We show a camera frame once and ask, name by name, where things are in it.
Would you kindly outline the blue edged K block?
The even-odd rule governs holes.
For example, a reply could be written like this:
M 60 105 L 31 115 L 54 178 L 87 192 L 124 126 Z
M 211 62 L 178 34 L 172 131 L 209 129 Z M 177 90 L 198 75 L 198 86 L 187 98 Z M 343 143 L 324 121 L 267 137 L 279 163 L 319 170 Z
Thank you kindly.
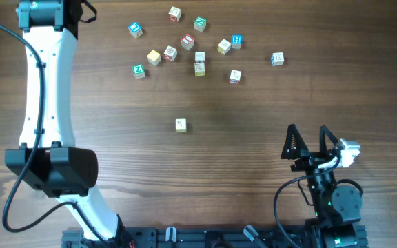
M 271 56 L 271 64 L 272 66 L 280 66 L 284 64 L 285 58 L 282 52 L 275 52 Z

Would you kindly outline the green Z wooden block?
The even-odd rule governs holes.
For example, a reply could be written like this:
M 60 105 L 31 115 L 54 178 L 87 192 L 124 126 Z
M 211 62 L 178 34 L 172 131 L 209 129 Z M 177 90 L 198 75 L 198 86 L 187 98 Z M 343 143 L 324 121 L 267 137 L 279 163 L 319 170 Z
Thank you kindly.
M 145 69 L 142 64 L 133 65 L 132 70 L 136 79 L 142 79 L 146 77 Z

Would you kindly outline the yellow edged plain block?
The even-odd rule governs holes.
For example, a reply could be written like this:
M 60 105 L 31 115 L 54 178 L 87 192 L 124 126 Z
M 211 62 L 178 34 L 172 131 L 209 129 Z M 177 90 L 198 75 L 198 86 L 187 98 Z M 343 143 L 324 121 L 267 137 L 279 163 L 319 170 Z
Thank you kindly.
M 177 132 L 187 131 L 187 121 L 185 118 L 178 118 L 175 120 L 175 130 Z

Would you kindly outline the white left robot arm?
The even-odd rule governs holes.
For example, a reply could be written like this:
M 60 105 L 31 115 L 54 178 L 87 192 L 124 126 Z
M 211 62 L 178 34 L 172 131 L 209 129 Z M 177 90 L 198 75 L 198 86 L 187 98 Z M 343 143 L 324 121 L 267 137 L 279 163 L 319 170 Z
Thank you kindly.
M 27 55 L 26 115 L 19 148 L 5 164 L 19 180 L 66 205 L 94 244 L 118 245 L 121 221 L 96 186 L 96 154 L 76 147 L 70 113 L 78 24 L 87 1 L 20 1 L 16 13 Z

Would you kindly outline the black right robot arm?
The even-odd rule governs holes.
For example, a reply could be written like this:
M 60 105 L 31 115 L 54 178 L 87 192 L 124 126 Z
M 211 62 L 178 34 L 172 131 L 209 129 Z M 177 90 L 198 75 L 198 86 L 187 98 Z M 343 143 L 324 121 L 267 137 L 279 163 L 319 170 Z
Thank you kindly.
M 336 180 L 334 170 L 348 168 L 360 154 L 356 141 L 336 138 L 326 126 L 320 127 L 320 151 L 310 152 L 298 128 L 291 124 L 282 159 L 292 160 L 293 172 L 305 175 L 280 186 L 274 197 L 274 217 L 287 245 L 292 247 L 367 247 L 365 227 L 361 221 L 363 188 L 350 179 Z M 315 218 L 305 221 L 296 234 L 284 228 L 278 218 L 278 196 L 287 186 L 307 181 Z

